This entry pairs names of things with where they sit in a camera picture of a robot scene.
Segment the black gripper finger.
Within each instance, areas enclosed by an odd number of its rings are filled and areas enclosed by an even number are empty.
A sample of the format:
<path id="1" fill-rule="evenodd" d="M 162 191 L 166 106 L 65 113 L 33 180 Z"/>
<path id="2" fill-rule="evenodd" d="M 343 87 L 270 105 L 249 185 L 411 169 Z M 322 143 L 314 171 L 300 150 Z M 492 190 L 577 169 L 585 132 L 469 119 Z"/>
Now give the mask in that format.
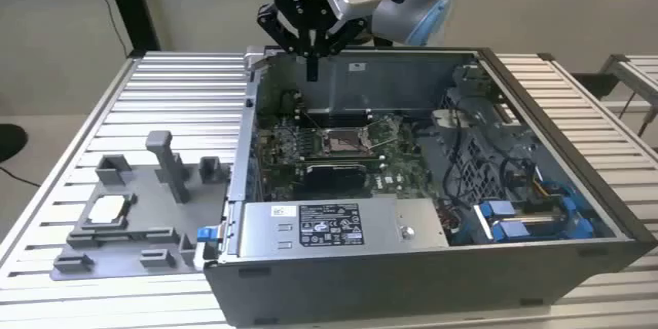
<path id="1" fill-rule="evenodd" d="M 337 55 L 340 51 L 347 47 L 355 37 L 364 31 L 367 26 L 367 20 L 364 18 L 356 18 L 347 21 L 337 31 L 328 34 L 328 29 L 316 29 L 314 31 L 314 43 L 312 52 L 312 81 L 317 81 L 318 75 L 318 59 Z"/>
<path id="2" fill-rule="evenodd" d="M 297 34 L 293 34 L 278 20 L 282 16 Z M 310 46 L 310 28 L 304 13 L 297 8 L 284 7 L 278 10 L 270 3 L 257 10 L 257 24 L 273 39 L 278 47 L 286 52 L 301 56 L 306 62 L 306 81 L 313 81 L 313 50 Z"/>

